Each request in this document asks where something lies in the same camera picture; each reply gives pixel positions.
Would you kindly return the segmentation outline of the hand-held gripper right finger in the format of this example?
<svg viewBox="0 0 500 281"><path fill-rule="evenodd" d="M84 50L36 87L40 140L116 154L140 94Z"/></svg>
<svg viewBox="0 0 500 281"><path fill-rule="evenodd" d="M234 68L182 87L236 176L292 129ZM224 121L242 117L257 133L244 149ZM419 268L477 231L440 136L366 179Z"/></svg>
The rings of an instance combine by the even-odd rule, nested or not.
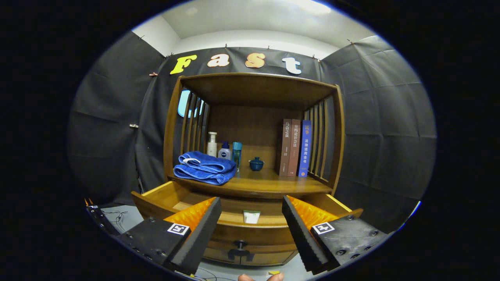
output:
<svg viewBox="0 0 500 281"><path fill-rule="evenodd" d="M362 209L332 212L284 196L282 213L306 271L331 271L368 254L389 235L360 218Z"/></svg>

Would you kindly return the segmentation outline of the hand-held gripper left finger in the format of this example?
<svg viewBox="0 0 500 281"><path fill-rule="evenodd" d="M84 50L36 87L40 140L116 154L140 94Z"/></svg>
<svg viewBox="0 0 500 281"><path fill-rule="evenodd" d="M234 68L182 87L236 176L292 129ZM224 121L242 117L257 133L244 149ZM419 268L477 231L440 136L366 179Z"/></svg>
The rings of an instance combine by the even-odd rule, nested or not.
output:
<svg viewBox="0 0 500 281"><path fill-rule="evenodd" d="M145 219L117 240L137 255L171 271L194 274L222 212L212 197L169 217Z"/></svg>

